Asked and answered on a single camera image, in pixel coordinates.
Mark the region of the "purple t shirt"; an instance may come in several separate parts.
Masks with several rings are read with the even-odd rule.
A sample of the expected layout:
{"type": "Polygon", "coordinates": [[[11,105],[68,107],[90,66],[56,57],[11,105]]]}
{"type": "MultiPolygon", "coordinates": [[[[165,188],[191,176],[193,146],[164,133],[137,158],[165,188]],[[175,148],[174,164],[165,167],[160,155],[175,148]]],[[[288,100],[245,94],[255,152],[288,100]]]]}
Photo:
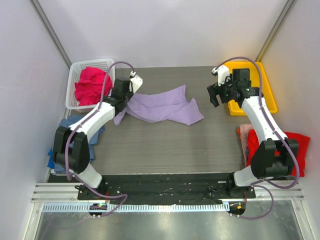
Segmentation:
{"type": "Polygon", "coordinates": [[[169,120],[187,126],[204,118],[196,100],[187,100],[185,85],[158,94],[134,94],[124,110],[113,118],[113,123],[118,126],[125,114],[148,123],[169,120]]]}

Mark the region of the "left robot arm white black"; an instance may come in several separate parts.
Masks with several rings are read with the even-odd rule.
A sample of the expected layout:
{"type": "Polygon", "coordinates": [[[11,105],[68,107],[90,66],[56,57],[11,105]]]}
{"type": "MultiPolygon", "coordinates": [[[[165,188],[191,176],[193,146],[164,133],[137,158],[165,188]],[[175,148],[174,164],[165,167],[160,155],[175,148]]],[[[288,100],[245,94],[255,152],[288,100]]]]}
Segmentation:
{"type": "Polygon", "coordinates": [[[52,159],[65,168],[67,178],[79,179],[93,198],[100,200],[107,192],[107,184],[90,163],[89,141],[98,130],[127,106],[141,87],[137,77],[118,78],[111,94],[105,96],[85,117],[69,127],[60,126],[55,132],[52,159]]]}

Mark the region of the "yellow plastic tray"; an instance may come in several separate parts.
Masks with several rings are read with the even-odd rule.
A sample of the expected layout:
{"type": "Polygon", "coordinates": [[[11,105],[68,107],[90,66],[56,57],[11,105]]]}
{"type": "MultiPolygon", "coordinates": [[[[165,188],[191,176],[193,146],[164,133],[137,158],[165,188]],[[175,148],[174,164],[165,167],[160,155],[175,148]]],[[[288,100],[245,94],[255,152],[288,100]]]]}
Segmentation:
{"type": "MultiPolygon", "coordinates": [[[[249,69],[250,71],[250,80],[252,87],[260,87],[260,78],[257,68],[253,63],[249,61],[229,61],[224,63],[226,67],[229,68],[229,73],[231,74],[233,69],[249,69]]],[[[259,67],[261,76],[262,76],[262,94],[266,102],[266,106],[271,114],[278,112],[278,107],[270,87],[264,66],[261,62],[256,62],[256,65],[259,67]]],[[[246,116],[244,111],[239,107],[239,105],[234,101],[230,101],[228,104],[228,110],[231,116],[246,116]]]]}

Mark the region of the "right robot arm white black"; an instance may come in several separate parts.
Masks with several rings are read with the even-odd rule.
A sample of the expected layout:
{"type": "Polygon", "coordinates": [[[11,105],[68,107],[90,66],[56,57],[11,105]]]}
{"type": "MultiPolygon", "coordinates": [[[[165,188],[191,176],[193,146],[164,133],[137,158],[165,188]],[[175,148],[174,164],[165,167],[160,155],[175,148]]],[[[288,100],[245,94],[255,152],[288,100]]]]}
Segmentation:
{"type": "Polygon", "coordinates": [[[299,143],[279,128],[267,108],[262,88],[251,85],[250,70],[229,70],[221,65],[213,68],[211,73],[217,77],[217,82],[207,87],[210,102],[218,107],[220,103],[235,101],[250,120],[258,139],[258,148],[250,165],[229,174],[226,193],[240,198],[254,184],[295,173],[294,182],[287,186],[292,188],[300,177],[299,143]]]}

